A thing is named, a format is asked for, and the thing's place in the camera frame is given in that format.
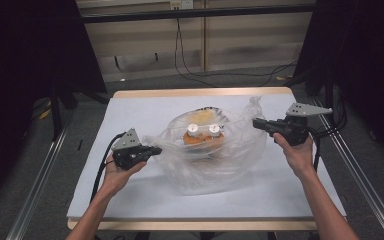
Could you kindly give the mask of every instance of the finger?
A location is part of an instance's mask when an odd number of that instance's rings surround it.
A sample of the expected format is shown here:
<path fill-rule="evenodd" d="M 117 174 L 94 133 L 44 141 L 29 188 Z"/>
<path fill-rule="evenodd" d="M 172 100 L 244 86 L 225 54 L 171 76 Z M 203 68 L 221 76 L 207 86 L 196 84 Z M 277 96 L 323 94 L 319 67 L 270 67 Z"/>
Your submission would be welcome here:
<path fill-rule="evenodd" d="M 313 138 L 311 137 L 311 135 L 308 135 L 307 139 L 305 140 L 305 143 L 306 145 L 313 145 Z"/>
<path fill-rule="evenodd" d="M 117 165 L 115 165 L 114 158 L 113 158 L 112 154 L 110 154 L 107 157 L 105 162 L 106 162 L 106 164 L 105 164 L 106 171 L 116 172 L 118 170 Z"/>
<path fill-rule="evenodd" d="M 276 143 L 283 148 L 284 150 L 290 148 L 291 146 L 289 145 L 288 141 L 282 136 L 280 133 L 274 133 L 273 134 L 274 140 L 276 140 Z"/>
<path fill-rule="evenodd" d="M 143 162 L 138 162 L 135 166 L 133 166 L 132 168 L 130 168 L 127 172 L 130 174 L 130 175 L 133 175 L 137 172 L 139 172 L 143 167 L 145 167 L 146 165 L 146 162 L 143 161 Z"/>

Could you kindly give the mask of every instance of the wooden table edge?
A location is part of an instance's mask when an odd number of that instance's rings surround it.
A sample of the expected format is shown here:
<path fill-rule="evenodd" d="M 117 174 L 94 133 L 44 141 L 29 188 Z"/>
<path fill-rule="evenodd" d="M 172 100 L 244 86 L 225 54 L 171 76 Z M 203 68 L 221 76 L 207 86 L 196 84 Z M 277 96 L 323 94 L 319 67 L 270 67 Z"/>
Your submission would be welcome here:
<path fill-rule="evenodd" d="M 77 220 L 68 219 L 73 229 Z M 314 220 L 239 220 L 239 221 L 102 221 L 99 230 L 123 231 L 315 231 Z"/>
<path fill-rule="evenodd" d="M 198 88 L 198 89 L 155 89 L 117 91 L 113 98 L 138 97 L 186 97 L 186 96 L 231 96 L 231 95 L 264 95 L 291 94 L 287 87 L 253 87 L 253 88 Z"/>

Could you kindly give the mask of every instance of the white tabletop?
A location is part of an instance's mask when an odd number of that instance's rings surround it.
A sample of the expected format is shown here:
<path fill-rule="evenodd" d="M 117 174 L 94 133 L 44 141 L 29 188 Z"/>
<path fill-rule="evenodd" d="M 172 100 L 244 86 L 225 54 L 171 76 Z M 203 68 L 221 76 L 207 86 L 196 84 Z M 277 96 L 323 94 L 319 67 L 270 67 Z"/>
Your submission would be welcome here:
<path fill-rule="evenodd" d="M 175 117 L 202 107 L 241 113 L 253 95 L 129 97 L 111 99 L 89 153 L 67 213 L 71 220 L 86 210 L 96 172 L 111 139 L 134 127 L 139 138 L 157 136 Z M 283 119 L 295 102 L 290 93 L 263 94 L 260 104 L 266 119 Z M 333 202 L 345 216 L 331 179 L 320 159 L 318 174 Z M 302 186 L 272 138 L 260 161 L 229 190 L 206 195 L 182 195 L 151 157 L 110 202 L 104 215 L 111 221 L 162 220 L 270 220 L 312 219 Z"/>

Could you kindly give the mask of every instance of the clear plastic bag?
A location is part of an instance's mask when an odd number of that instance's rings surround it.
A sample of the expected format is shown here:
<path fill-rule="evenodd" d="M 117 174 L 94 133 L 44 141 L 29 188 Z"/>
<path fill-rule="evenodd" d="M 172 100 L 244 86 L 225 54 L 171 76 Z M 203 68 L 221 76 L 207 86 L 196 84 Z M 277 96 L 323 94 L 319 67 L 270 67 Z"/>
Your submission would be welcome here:
<path fill-rule="evenodd" d="M 259 101 L 251 97 L 241 114 L 216 107 L 187 112 L 158 137 L 145 136 L 143 142 L 163 149 L 154 159 L 183 194 L 227 190 L 265 149 L 267 133 L 252 126 L 253 118 L 264 118 Z"/>

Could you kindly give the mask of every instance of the table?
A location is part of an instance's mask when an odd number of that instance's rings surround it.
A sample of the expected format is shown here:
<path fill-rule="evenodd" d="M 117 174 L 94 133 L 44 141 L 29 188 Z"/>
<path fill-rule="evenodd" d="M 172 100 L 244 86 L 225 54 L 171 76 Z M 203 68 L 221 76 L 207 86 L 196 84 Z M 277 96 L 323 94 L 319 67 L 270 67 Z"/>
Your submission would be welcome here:
<path fill-rule="evenodd" d="M 77 184 L 67 213 L 69 228 L 76 225 L 87 208 L 102 154 L 116 134 L 135 127 L 139 137 L 157 135 L 166 126 L 164 123 L 181 113 L 209 105 L 238 111 L 250 96 L 262 97 L 267 119 L 284 118 L 287 108 L 295 102 L 291 90 L 285 87 L 117 92 L 108 105 Z M 318 174 L 333 202 L 346 216 L 322 159 Z M 151 158 L 147 167 L 112 199 L 99 229 L 279 231 L 315 230 L 316 225 L 298 178 L 280 147 L 269 138 L 262 160 L 237 189 L 221 193 L 183 196 Z"/>

